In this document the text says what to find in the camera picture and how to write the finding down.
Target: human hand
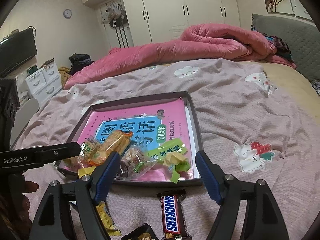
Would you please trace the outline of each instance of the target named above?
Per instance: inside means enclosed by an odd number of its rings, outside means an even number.
[[[36,192],[39,188],[37,183],[26,181],[25,191],[23,193]],[[32,222],[29,219],[30,201],[27,196],[23,195],[22,211],[18,214],[19,220],[10,220],[10,213],[12,210],[7,210],[5,199],[0,195],[0,215],[3,217],[8,228],[13,230],[21,239],[28,239]]]

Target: metal screw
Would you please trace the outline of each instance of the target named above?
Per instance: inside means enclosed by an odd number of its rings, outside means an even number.
[[[264,186],[266,184],[266,182],[263,179],[258,179],[258,184],[260,186]]]
[[[234,176],[232,174],[226,174],[224,177],[226,178],[226,180],[233,180],[234,179]]]
[[[53,180],[50,182],[50,186],[52,186],[52,187],[57,186],[57,184],[58,184],[57,180]]]
[[[82,177],[82,180],[83,180],[83,181],[88,181],[89,179],[91,179],[90,175],[84,175],[84,176]]]

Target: white drawer unit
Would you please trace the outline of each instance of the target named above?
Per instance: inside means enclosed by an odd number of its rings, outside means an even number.
[[[58,67],[55,62],[52,62],[45,69],[42,69],[42,74],[44,76],[45,81],[48,83],[51,80],[57,78],[59,76]]]
[[[25,82],[30,97],[37,99],[40,106],[62,90],[61,76],[54,61],[27,77]]]
[[[39,70],[33,73],[31,76],[27,77],[26,82],[30,94],[34,94],[46,84],[42,71]]]
[[[62,89],[60,75],[53,81],[48,83],[44,88],[37,91],[32,95],[33,98],[37,99],[39,105],[43,105],[49,98],[53,97]]]

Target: snickers bar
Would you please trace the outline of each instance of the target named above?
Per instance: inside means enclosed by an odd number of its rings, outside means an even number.
[[[191,240],[183,217],[181,201],[186,196],[185,190],[166,191],[157,194],[162,208],[162,240]]]

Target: snack packet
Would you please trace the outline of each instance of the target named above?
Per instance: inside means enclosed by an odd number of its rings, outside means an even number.
[[[132,134],[133,132],[124,133],[120,130],[113,131],[96,153],[90,157],[90,164],[94,166],[103,164],[112,152],[117,152],[121,155],[129,145]]]
[[[149,171],[158,160],[148,157],[142,147],[132,145],[122,157],[122,162],[128,168],[126,179],[137,179]]]
[[[110,216],[107,203],[101,201],[98,206],[96,206],[97,212],[103,223],[103,226],[107,230],[109,236],[121,236],[120,230],[116,227],[113,219]]]
[[[143,226],[138,227],[131,233],[121,237],[121,240],[159,240],[153,232],[150,225],[145,223]]]
[[[186,191],[174,190],[157,194],[162,209],[162,227],[164,237],[162,240],[191,240],[187,232],[181,202],[186,197]]]
[[[78,171],[78,169],[84,168],[80,156],[71,157],[63,160],[65,165],[70,168],[72,171]]]
[[[89,163],[91,157],[97,152],[100,146],[101,143],[92,135],[90,135],[89,138],[87,138],[81,145],[83,160]]]
[[[169,172],[172,173],[170,181],[173,183],[177,183],[180,178],[178,172],[191,169],[189,159],[179,152],[167,153],[163,160],[163,165],[168,167]]]
[[[164,142],[156,149],[147,152],[147,155],[154,159],[164,159],[165,155],[170,152],[178,152],[182,155],[187,152],[186,145],[179,139],[175,138],[170,141]]]

